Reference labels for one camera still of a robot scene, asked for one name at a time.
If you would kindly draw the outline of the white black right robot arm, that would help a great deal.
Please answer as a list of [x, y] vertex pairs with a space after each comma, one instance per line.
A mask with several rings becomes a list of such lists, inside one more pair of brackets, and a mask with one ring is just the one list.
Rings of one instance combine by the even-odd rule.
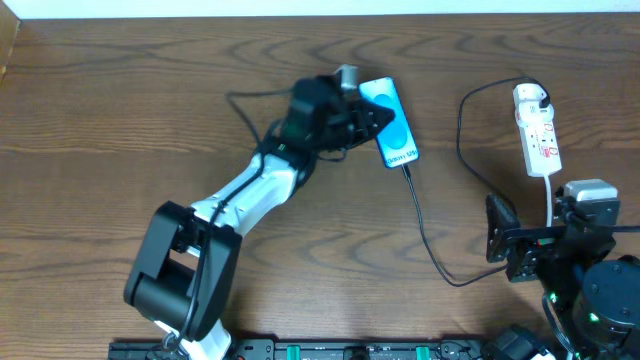
[[639, 356], [639, 260], [608, 256], [616, 245], [617, 198], [557, 198], [561, 220], [524, 228], [494, 194], [486, 198], [486, 259], [504, 262], [512, 283], [538, 280], [545, 314], [577, 359]]

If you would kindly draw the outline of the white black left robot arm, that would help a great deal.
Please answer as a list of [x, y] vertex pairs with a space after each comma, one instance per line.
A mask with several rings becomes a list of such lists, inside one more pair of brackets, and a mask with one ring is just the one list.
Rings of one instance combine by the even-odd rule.
[[147, 359], [222, 359], [232, 340], [221, 323], [244, 237], [310, 178], [324, 152], [374, 139], [393, 110], [362, 98], [344, 72], [284, 90], [284, 117], [257, 135], [247, 168], [190, 206], [153, 214], [124, 287], [124, 301], [165, 331]]

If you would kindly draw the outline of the blue smartphone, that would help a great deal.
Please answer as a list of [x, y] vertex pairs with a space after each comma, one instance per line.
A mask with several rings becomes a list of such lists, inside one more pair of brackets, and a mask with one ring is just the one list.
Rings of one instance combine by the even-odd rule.
[[392, 110], [394, 118], [377, 135], [376, 141], [384, 165], [396, 168], [420, 157], [402, 102], [391, 77], [361, 83], [360, 95], [375, 105]]

